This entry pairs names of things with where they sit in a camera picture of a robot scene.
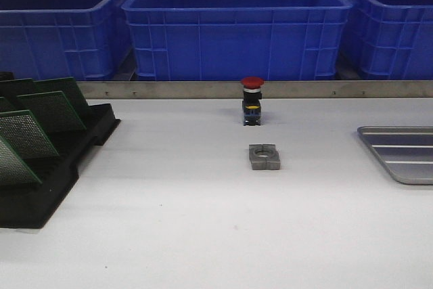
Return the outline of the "green circuit board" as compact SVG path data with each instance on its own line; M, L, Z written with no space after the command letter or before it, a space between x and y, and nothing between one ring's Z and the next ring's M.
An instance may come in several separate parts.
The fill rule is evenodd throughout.
M62 91L80 117L91 116L93 111L73 77L35 81L40 92Z
M63 91L19 95L17 99L48 133L87 129Z
M37 86L32 79L1 81L1 112L24 110L18 96L36 92Z
M2 112L1 136L23 159L59 156L30 110Z
M1 187L42 184L37 175L1 138Z

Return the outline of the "silver metal tray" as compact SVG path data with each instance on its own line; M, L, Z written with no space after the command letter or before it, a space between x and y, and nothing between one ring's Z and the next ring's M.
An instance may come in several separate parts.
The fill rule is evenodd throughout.
M395 181L432 185L432 127L359 127L357 133Z

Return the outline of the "black slotted board rack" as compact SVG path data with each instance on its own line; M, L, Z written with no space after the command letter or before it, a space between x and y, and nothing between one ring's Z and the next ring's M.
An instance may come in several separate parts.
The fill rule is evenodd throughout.
M119 124L110 104L89 105L80 117L84 131L48 133L57 157L22 160L42 184L1 187L1 227L40 229L54 214L79 178L78 165L95 146L102 146Z

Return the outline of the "red emergency stop button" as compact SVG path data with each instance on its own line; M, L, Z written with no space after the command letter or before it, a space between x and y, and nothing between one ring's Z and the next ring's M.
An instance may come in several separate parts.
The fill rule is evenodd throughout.
M260 126L261 125L261 105L262 99L261 86L264 80L257 76L248 76L241 80L243 85L243 125Z

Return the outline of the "grey metal clamp block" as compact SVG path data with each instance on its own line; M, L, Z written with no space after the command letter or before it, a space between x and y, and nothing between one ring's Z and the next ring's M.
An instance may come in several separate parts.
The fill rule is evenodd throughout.
M281 161L275 144L250 144L249 160L252 170L279 170Z

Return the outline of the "centre blue plastic bin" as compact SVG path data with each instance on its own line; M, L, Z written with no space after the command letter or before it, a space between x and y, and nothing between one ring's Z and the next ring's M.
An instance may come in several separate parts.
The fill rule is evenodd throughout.
M330 80L347 0L126 0L148 81Z

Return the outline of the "blue plastic bin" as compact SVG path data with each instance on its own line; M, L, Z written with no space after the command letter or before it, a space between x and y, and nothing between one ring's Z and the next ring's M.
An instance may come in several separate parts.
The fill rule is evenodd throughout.
M347 0L126 0L148 81L330 80Z
M432 79L432 0L349 1L340 52L363 79Z
M1 0L1 70L17 79L110 79L131 51L126 0Z

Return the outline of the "left blue plastic bin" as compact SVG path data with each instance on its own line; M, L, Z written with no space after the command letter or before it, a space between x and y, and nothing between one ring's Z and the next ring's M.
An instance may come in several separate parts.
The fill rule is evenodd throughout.
M1 0L1 70L17 79L110 79L131 51L126 0Z

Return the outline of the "right blue plastic bin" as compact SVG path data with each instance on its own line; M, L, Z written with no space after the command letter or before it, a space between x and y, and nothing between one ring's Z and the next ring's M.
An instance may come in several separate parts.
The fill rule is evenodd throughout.
M349 1L340 52L363 79L432 79L432 0Z

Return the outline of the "metal table edge rail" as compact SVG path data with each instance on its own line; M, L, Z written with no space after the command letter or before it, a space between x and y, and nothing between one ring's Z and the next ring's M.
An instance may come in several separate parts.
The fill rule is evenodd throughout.
M87 99L240 99L238 81L79 82ZM431 98L432 81L269 81L265 99Z

